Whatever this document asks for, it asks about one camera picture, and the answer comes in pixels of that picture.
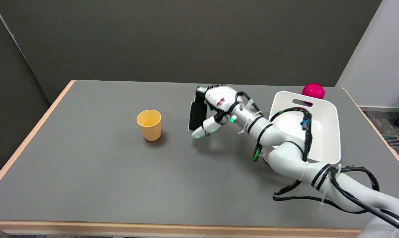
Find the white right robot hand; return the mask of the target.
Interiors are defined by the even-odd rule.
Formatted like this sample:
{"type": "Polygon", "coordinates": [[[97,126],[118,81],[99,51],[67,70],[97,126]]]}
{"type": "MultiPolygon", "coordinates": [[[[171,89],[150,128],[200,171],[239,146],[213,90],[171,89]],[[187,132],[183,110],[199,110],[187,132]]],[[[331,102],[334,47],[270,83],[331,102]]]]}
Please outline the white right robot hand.
{"type": "Polygon", "coordinates": [[[225,84],[198,86],[190,106],[188,130],[191,136],[199,139],[217,131],[223,119],[241,102],[239,97],[239,92],[225,84]]]}

